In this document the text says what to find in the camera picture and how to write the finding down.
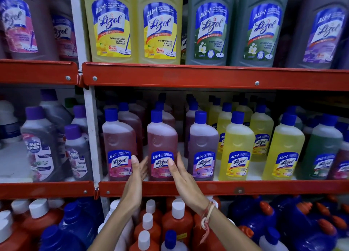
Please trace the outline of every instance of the yellow lizol bottle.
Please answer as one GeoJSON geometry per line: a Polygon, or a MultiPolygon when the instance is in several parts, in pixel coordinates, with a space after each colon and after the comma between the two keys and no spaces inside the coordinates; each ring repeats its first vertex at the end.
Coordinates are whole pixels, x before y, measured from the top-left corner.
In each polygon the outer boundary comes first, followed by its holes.
{"type": "Polygon", "coordinates": [[[265,114],[265,109],[266,105],[258,104],[256,112],[251,116],[250,129],[253,130],[256,136],[251,157],[253,162],[264,162],[267,159],[274,121],[265,114]]]}
{"type": "Polygon", "coordinates": [[[236,111],[241,111],[245,113],[244,116],[244,125],[249,126],[251,122],[251,116],[253,114],[253,111],[251,108],[247,107],[247,98],[240,98],[239,105],[236,108],[236,111]]]}
{"type": "Polygon", "coordinates": [[[94,62],[137,63],[135,0],[85,0],[94,62]]]}
{"type": "Polygon", "coordinates": [[[296,115],[284,113],[281,124],[275,128],[262,175],[263,180],[292,178],[305,141],[303,132],[294,126],[296,118],[296,115]]]}
{"type": "Polygon", "coordinates": [[[137,0],[139,63],[180,64],[183,0],[137,0]]]}
{"type": "Polygon", "coordinates": [[[224,147],[225,130],[231,122],[231,103],[224,102],[222,112],[218,116],[217,131],[219,136],[217,160],[222,160],[222,152],[224,147]]]}
{"type": "Polygon", "coordinates": [[[219,181],[246,180],[255,136],[243,121],[244,113],[234,111],[226,127],[219,181]]]}
{"type": "Polygon", "coordinates": [[[210,112],[208,115],[208,125],[217,129],[218,116],[222,112],[222,107],[220,106],[220,98],[216,97],[213,101],[213,105],[210,107],[210,112]]]}

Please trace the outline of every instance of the shelf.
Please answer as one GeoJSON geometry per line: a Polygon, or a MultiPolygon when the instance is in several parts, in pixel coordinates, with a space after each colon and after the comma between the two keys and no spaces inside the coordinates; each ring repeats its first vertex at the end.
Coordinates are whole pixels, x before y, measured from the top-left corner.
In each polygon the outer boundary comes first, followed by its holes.
{"type": "Polygon", "coordinates": [[[0,83],[80,85],[75,62],[0,60],[0,83]]]}
{"type": "MultiPolygon", "coordinates": [[[[178,151],[184,154],[184,144],[178,143],[178,151]]],[[[148,154],[147,146],[143,154],[148,154]]],[[[188,159],[182,156],[184,166],[188,159]]],[[[265,162],[250,162],[246,181],[218,181],[220,160],[216,160],[214,180],[197,182],[205,195],[272,195],[272,194],[344,194],[349,193],[349,180],[262,180],[265,162]]],[[[99,195],[103,197],[120,197],[126,182],[110,182],[105,177],[99,182],[99,195]]],[[[178,196],[174,182],[143,182],[143,196],[178,196]]]]}
{"type": "Polygon", "coordinates": [[[23,141],[3,144],[0,158],[0,200],[94,196],[93,181],[33,183],[23,141]]]}
{"type": "Polygon", "coordinates": [[[348,70],[82,64],[86,85],[349,91],[348,70]]]}

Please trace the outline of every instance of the bottle label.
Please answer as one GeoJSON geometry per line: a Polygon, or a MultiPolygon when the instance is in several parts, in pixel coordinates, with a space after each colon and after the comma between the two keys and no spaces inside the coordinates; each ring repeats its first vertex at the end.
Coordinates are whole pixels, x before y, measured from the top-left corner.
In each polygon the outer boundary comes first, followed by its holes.
{"type": "Polygon", "coordinates": [[[269,145],[270,135],[268,134],[256,134],[254,141],[253,152],[254,155],[264,155],[267,152],[269,145]]]}
{"type": "Polygon", "coordinates": [[[20,124],[18,122],[0,125],[0,139],[9,139],[20,135],[20,124]]]}
{"type": "Polygon", "coordinates": [[[247,175],[251,153],[247,151],[231,152],[228,160],[226,175],[229,177],[243,177],[247,175]]]}
{"type": "Polygon", "coordinates": [[[198,7],[195,19],[195,59],[220,59],[228,28],[228,10],[221,3],[205,3],[198,7]]]}
{"type": "Polygon", "coordinates": [[[53,30],[60,58],[77,58],[74,24],[61,15],[52,15],[53,30]]]}
{"type": "Polygon", "coordinates": [[[193,177],[211,177],[215,168],[215,159],[214,152],[197,152],[194,155],[193,177]]]}
{"type": "Polygon", "coordinates": [[[303,62],[330,63],[341,36],[346,12],[339,7],[321,10],[315,16],[303,62]]]}
{"type": "Polygon", "coordinates": [[[10,51],[37,53],[28,4],[23,0],[0,0],[0,15],[10,51]]]}
{"type": "Polygon", "coordinates": [[[127,6],[118,0],[92,3],[97,55],[131,57],[130,17],[127,6]]]}
{"type": "Polygon", "coordinates": [[[222,153],[224,148],[225,132],[221,133],[219,136],[218,152],[222,153]]]}
{"type": "Polygon", "coordinates": [[[274,177],[290,177],[296,167],[299,154],[296,152],[282,152],[277,156],[273,169],[274,177]]]}
{"type": "Polygon", "coordinates": [[[347,179],[349,174],[349,161],[343,161],[334,172],[334,179],[347,179]]]}
{"type": "Polygon", "coordinates": [[[61,133],[59,130],[57,130],[57,142],[58,142],[58,155],[59,158],[61,158],[61,162],[65,163],[65,161],[68,159],[67,151],[65,149],[65,141],[66,137],[64,133],[61,133]]]}
{"type": "Polygon", "coordinates": [[[187,33],[182,34],[182,45],[180,47],[180,58],[185,61],[187,55],[187,33]]]}
{"type": "Polygon", "coordinates": [[[45,180],[54,170],[51,148],[48,145],[42,145],[40,138],[32,134],[24,133],[23,140],[27,146],[33,181],[45,180]]]}
{"type": "Polygon", "coordinates": [[[314,170],[311,177],[326,177],[336,157],[335,154],[320,154],[315,158],[314,170]]]}
{"type": "Polygon", "coordinates": [[[274,60],[281,18],[282,9],[275,4],[260,4],[252,9],[244,50],[245,60],[274,60]]]}
{"type": "Polygon", "coordinates": [[[157,151],[151,153],[151,176],[156,178],[171,177],[168,160],[175,160],[172,152],[157,151]]]}
{"type": "Polygon", "coordinates": [[[154,2],[143,10],[144,57],[176,59],[177,11],[166,3],[154,2]]]}
{"type": "Polygon", "coordinates": [[[132,174],[131,152],[113,150],[108,152],[108,169],[111,177],[125,177],[132,174]]]}
{"type": "Polygon", "coordinates": [[[73,148],[67,149],[70,165],[72,167],[73,176],[76,179],[82,178],[87,174],[87,166],[85,157],[79,155],[79,153],[73,148]]]}

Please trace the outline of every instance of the green lizol bottle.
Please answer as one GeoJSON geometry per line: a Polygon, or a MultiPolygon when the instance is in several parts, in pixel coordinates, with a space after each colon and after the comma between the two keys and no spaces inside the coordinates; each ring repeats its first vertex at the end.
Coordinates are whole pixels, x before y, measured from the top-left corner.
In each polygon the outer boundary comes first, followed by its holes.
{"type": "Polygon", "coordinates": [[[303,161],[296,171],[297,179],[326,179],[343,141],[342,133],[335,129],[337,116],[324,114],[312,132],[303,161]]]}

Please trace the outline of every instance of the hand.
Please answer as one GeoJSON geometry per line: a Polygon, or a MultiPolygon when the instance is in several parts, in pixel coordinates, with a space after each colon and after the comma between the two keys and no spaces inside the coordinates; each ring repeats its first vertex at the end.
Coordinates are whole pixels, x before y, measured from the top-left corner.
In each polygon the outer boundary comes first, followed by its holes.
{"type": "Polygon", "coordinates": [[[126,182],[121,202],[125,203],[127,208],[136,210],[142,202],[142,181],[148,174],[148,156],[141,163],[137,157],[131,156],[132,174],[126,182]]]}
{"type": "Polygon", "coordinates": [[[168,160],[168,165],[179,195],[186,205],[201,215],[210,201],[203,195],[193,176],[185,169],[180,152],[177,154],[177,166],[172,159],[168,160]]]}

